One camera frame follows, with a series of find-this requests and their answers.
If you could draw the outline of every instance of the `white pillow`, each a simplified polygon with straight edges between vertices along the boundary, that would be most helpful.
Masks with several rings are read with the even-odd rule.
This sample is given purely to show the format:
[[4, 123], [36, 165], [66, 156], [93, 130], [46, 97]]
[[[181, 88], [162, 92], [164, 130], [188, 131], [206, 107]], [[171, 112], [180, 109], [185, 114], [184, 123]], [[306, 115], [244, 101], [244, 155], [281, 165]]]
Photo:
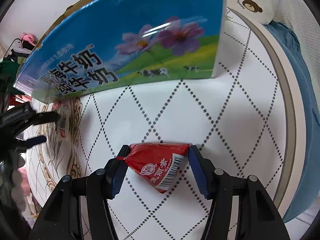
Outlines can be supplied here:
[[269, 24], [274, 17], [270, 0], [227, 0], [227, 7], [261, 24]]

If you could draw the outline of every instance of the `flower illustration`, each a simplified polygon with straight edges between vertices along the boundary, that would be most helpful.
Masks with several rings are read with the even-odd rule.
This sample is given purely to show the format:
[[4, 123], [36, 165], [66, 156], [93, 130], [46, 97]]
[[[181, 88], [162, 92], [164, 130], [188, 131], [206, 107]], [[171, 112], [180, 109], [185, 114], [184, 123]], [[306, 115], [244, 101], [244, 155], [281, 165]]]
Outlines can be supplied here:
[[158, 35], [161, 45], [165, 48], [172, 48], [172, 54], [182, 56], [185, 52], [195, 52], [200, 47], [197, 36], [204, 34], [204, 29], [198, 23], [190, 22], [181, 27], [181, 22], [176, 17], [167, 21], [170, 25]]
[[126, 43], [119, 44], [115, 47], [118, 53], [121, 55], [130, 55], [135, 52], [146, 51], [151, 48], [151, 46], [156, 43], [156, 39], [151, 39], [150, 36], [144, 37], [146, 31], [152, 28], [151, 25], [144, 25], [139, 34], [135, 33], [123, 33], [122, 40]]

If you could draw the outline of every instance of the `blue fabric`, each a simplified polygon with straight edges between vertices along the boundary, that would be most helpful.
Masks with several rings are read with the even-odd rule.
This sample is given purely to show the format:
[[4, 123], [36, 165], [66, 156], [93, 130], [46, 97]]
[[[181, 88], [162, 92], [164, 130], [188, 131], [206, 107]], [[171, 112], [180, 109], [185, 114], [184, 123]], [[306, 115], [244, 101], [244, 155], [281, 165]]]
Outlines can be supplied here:
[[276, 38], [292, 65], [300, 87], [306, 119], [306, 156], [302, 175], [296, 194], [283, 217], [284, 222], [289, 222], [310, 207], [320, 189], [320, 115], [297, 36], [280, 22], [272, 21], [265, 28]]

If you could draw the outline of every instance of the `screw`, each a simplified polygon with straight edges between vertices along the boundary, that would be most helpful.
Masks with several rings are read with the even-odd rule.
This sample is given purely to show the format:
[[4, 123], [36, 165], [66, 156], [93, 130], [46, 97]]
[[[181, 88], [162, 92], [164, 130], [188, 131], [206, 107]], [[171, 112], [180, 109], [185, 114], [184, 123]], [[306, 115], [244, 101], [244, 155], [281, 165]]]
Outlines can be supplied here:
[[223, 170], [222, 169], [215, 169], [214, 173], [217, 175], [222, 175], [223, 174]]
[[255, 181], [258, 180], [258, 178], [257, 178], [256, 176], [254, 176], [254, 175], [250, 175], [250, 176], [249, 176], [249, 180], [255, 182]]
[[69, 175], [65, 175], [65, 176], [62, 177], [62, 181], [63, 181], [63, 182], [67, 182], [67, 181], [70, 180], [70, 178], [71, 178], [71, 177], [70, 177]]
[[96, 171], [96, 174], [97, 174], [97, 175], [103, 175], [104, 172], [105, 172], [104, 169], [98, 169], [98, 170]]

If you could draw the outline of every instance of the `blue milk box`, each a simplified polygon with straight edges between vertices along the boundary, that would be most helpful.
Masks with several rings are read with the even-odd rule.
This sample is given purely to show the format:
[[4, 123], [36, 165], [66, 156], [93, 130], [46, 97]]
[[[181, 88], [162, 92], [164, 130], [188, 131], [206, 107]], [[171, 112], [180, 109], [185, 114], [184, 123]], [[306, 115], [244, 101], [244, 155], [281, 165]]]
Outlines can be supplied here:
[[14, 87], [44, 103], [126, 85], [210, 78], [225, 0], [93, 0], [61, 21]]

